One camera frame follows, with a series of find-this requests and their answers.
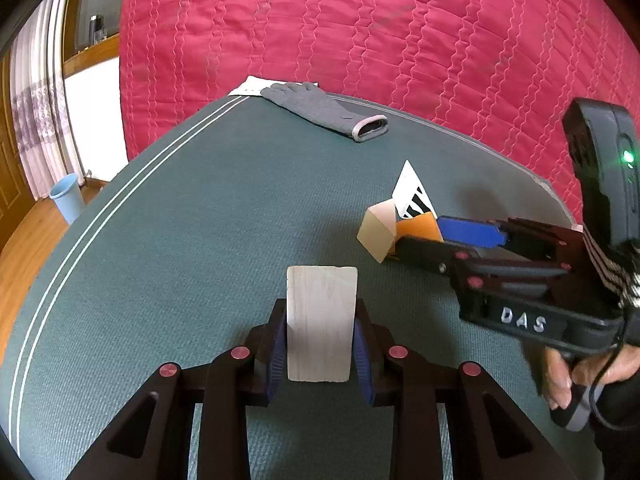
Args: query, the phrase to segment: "white wall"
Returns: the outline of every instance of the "white wall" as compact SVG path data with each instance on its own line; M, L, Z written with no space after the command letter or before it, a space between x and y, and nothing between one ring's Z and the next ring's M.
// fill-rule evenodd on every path
M69 121L84 172L106 181L127 165L119 62L110 59L65 79Z

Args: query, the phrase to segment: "black cable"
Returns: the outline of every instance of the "black cable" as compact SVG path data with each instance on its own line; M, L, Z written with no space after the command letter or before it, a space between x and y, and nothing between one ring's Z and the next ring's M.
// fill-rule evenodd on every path
M595 400L595 393L596 393L596 388L598 384L604 377L604 374L607 373L607 370L611 368L611 365L618 358L618 356L620 355L620 352L622 352L622 348L626 341L626 336L628 335L628 332L629 332L630 318L631 318L633 309L634 309L633 306L625 305L624 325L622 327L622 332L620 334L620 337L618 338L616 348L609 356L609 359L607 360L605 365L596 375L596 378L594 379L593 384L589 387L589 406L591 408L591 413L593 413L593 415L595 416L595 418L598 420L600 424L602 424L605 428L611 431L635 431L640 429L640 424L631 424L628 426L619 426L617 424L612 424L606 418L604 418L602 413L600 413L600 410Z

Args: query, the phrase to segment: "curtain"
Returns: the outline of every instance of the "curtain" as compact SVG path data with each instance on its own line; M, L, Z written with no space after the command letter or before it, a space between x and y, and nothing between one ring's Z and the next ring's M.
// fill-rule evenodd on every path
M11 106L20 160L33 196L44 198L69 173L84 182L62 76L66 0L44 0L14 40Z

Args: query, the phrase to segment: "glove cuff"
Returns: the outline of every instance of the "glove cuff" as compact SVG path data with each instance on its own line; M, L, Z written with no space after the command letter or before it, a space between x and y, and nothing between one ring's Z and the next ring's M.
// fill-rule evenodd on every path
M356 142L364 142L373 139L386 132L388 128L388 119L384 115L374 115L365 117L358 121L351 131L351 136Z

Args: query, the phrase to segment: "table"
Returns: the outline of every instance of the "table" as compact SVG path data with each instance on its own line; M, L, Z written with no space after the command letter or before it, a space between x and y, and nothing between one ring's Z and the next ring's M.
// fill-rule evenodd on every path
M570 226L562 202L469 137L336 98L387 114L389 132L357 144L261 97L226 97L145 150L71 226L31 288L0 370L0 423L14 446L19 431L36 480L64 478L158 365L208 362L266 322L291 265L358 267L374 322L432 362L481 363L578 476L593 477L590 436L556 428L538 397L538 363L527 360L535 352L458 320L445 278L377 264L356 240L365 209L390 197L406 159L440 214ZM285 382L271 407L249 409L248 427L254 479L388 475L392 410L369 408L354 373L342 384Z

